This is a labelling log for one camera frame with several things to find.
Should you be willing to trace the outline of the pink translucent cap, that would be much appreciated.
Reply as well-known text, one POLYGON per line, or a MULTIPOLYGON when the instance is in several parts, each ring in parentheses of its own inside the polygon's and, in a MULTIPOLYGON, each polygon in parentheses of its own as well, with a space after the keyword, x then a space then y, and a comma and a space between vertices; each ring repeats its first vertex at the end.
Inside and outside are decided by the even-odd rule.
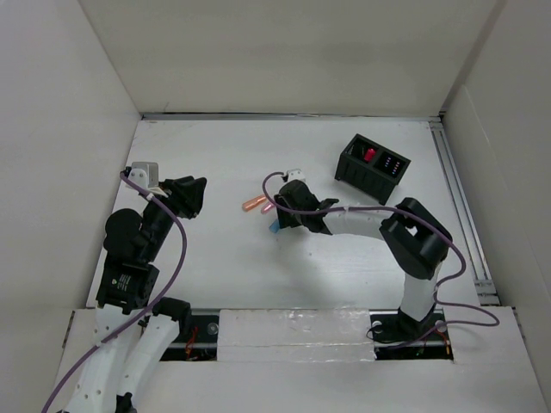
POLYGON ((271 211, 272 209, 274 209, 274 205, 267 202, 265 205, 263 205, 262 209, 261 209, 261 214, 267 214, 269 211, 271 211))

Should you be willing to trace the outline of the blue translucent cap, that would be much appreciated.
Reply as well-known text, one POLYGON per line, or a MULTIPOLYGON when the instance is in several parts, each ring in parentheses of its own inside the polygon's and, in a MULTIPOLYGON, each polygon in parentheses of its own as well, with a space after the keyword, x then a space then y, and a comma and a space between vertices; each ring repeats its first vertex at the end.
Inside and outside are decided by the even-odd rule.
POLYGON ((278 220, 275 220, 269 227, 272 233, 277 233, 280 230, 280 224, 278 220))

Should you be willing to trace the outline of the orange translucent cap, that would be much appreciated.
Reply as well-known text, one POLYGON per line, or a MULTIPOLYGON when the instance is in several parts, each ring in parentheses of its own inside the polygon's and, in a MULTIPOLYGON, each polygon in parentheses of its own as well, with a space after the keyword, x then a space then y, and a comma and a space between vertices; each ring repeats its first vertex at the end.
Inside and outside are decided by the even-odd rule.
POLYGON ((256 196, 250 200, 247 200, 242 204, 242 210, 244 212, 249 212, 250 210, 261 206, 263 203, 266 202, 266 197, 264 195, 256 196))

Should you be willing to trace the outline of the pink cap black highlighter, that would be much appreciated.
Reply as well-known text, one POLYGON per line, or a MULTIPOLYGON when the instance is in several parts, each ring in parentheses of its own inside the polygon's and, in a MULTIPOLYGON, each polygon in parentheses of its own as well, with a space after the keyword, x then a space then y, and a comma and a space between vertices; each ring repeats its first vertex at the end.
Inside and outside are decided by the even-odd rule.
POLYGON ((372 161, 372 159, 375 157, 375 155, 376 155, 376 149, 368 148, 367 151, 365 152, 363 160, 365 162, 369 163, 369 162, 372 161))

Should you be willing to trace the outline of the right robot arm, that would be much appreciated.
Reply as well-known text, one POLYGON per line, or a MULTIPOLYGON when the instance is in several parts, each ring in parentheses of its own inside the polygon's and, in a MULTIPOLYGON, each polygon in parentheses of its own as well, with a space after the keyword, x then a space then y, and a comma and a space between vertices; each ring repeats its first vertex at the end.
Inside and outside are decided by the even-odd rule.
POLYGON ((420 202, 406 197, 394 208, 364 211, 338 199, 318 200, 300 180, 284 184, 274 201, 281 229, 304 227, 312 233, 384 242, 405 273, 404 293, 396 316, 376 331, 386 342, 405 342, 429 329, 436 307, 433 293, 451 235, 420 202))

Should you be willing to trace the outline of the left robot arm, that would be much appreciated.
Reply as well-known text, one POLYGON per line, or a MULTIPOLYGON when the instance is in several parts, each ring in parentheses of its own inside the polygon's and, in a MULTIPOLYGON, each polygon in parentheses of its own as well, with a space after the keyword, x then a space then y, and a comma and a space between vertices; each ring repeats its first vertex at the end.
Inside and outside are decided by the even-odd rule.
POLYGON ((127 172, 121 179, 147 204, 106 222, 95 344, 66 373, 80 376, 65 412, 134 412, 165 350, 192 329, 188 302, 167 297, 166 287, 152 295, 159 275, 153 263, 171 229, 184 233, 183 220, 200 213, 207 180, 186 176, 143 188, 127 172))

